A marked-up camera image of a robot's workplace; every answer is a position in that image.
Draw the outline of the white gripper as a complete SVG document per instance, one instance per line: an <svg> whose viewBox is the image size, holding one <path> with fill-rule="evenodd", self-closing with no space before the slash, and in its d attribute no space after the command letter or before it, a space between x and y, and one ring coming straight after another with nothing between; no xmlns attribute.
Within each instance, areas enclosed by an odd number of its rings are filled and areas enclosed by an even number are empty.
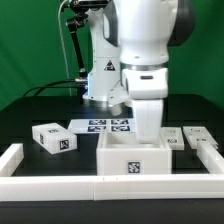
<svg viewBox="0 0 224 224"><path fill-rule="evenodd" d="M163 99L168 96L168 69L124 69L122 77L132 102L137 140L140 143L156 142L161 129Z"/></svg>

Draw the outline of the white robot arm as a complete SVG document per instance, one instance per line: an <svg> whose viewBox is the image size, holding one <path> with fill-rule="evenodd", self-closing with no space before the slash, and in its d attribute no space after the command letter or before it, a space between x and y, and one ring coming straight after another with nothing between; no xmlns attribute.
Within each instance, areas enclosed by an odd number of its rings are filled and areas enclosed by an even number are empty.
<svg viewBox="0 0 224 224"><path fill-rule="evenodd" d="M157 141L168 96L168 48L182 45L194 30L191 0L109 0L87 15L93 68L84 101L115 116L123 104L130 106L137 140Z"/></svg>

